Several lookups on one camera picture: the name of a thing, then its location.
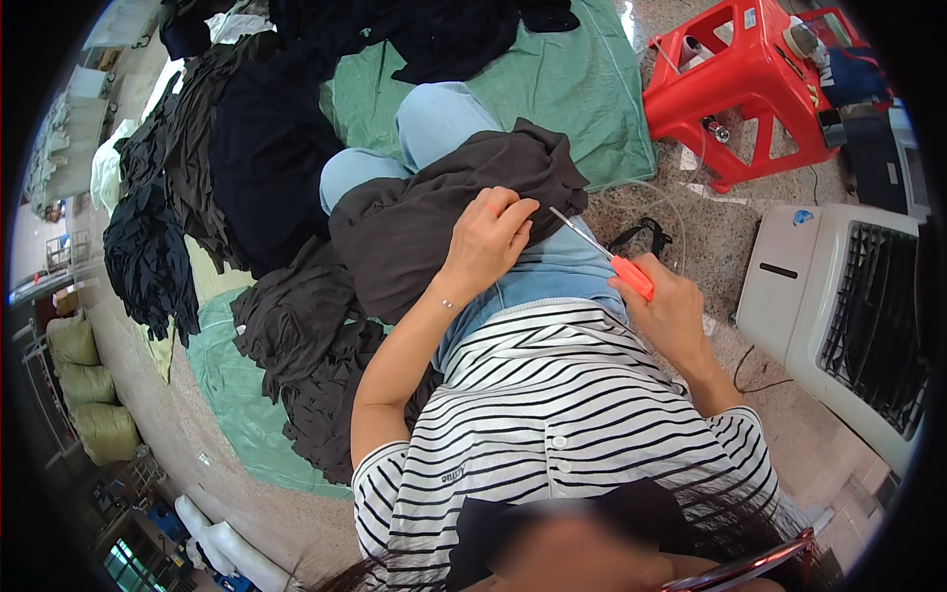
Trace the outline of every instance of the scissor blade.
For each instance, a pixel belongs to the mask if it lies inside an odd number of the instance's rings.
[[[553,207],[553,206],[550,206],[550,207],[549,207],[549,211],[551,211],[552,213],[554,213],[554,214],[556,214],[557,216],[559,216],[559,219],[562,220],[563,222],[565,222],[565,225],[566,225],[566,226],[572,228],[572,229],[576,232],[576,234],[578,234],[578,235],[581,236],[582,238],[584,238],[584,239],[586,239],[587,241],[589,241],[589,244],[591,244],[592,246],[594,246],[595,248],[597,248],[599,251],[601,251],[602,254],[603,254],[605,257],[607,257],[609,260],[612,259],[612,254],[608,252],[608,249],[606,249],[605,247],[603,247],[602,245],[600,245],[599,242],[596,241],[595,239],[593,239],[592,237],[588,236],[587,234],[585,234],[584,232],[582,232],[581,230],[579,230],[579,228],[578,228],[575,224],[572,224],[572,221],[571,221],[571,220],[569,220],[568,218],[566,218],[565,216],[563,216],[563,214],[562,214],[558,209],[556,209],[556,208]]]

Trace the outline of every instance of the white air cooler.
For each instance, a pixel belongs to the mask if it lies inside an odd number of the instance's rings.
[[[904,475],[922,423],[918,222],[865,206],[776,206],[759,226],[737,327]]]

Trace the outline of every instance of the scissors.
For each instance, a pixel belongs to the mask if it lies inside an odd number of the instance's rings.
[[[608,261],[612,263],[612,268],[615,270],[615,273],[618,275],[618,277],[627,281],[628,285],[634,288],[636,292],[644,296],[645,300],[651,302],[652,298],[654,297],[654,284],[650,279],[648,279],[648,276],[645,276],[644,272],[642,272],[637,265],[623,257],[609,253],[608,249],[600,245],[592,237],[579,230],[575,224],[572,224],[572,222],[563,216],[562,213],[555,207],[550,206],[549,210],[559,216],[560,220],[565,222],[565,225],[575,230],[579,236],[589,241],[592,246],[601,251],[602,255],[607,257]]]

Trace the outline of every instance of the vent grille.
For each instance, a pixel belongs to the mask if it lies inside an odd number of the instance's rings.
[[[927,385],[918,361],[914,259],[918,240],[856,224],[839,284],[822,368],[910,440]]]

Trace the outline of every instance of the black and white striped shirt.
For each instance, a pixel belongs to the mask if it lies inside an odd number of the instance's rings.
[[[411,441],[379,447],[355,471],[362,552],[389,557],[374,577],[392,589],[438,587],[465,496],[591,497],[652,477],[669,489],[716,482],[775,505],[756,412],[740,406],[705,419],[678,393],[637,337],[591,300],[495,314],[451,354]]]

